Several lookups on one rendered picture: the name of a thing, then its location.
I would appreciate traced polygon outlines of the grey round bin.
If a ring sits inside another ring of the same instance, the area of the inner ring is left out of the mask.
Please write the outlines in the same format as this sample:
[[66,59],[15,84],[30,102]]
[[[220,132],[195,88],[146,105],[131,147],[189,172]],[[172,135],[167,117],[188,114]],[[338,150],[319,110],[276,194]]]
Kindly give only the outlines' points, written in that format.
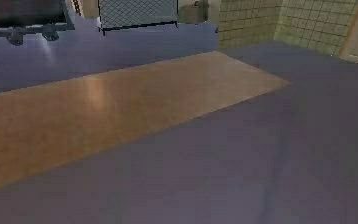
[[185,24],[200,24],[206,22],[208,7],[208,0],[179,0],[179,22]]

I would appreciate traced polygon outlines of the grey mesh crate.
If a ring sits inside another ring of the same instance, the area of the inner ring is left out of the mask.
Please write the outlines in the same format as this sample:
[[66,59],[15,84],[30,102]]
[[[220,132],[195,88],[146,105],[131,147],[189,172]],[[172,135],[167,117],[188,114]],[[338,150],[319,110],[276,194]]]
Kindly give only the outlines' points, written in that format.
[[98,0],[98,31],[178,25],[178,0]]

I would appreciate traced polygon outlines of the dark wheeled cart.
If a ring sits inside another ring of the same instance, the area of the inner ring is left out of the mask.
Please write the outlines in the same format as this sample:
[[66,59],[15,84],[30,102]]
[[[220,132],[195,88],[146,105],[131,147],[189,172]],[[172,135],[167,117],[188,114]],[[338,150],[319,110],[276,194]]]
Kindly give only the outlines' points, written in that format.
[[53,42],[74,29],[66,0],[0,0],[0,38],[11,45],[21,46],[28,34]]

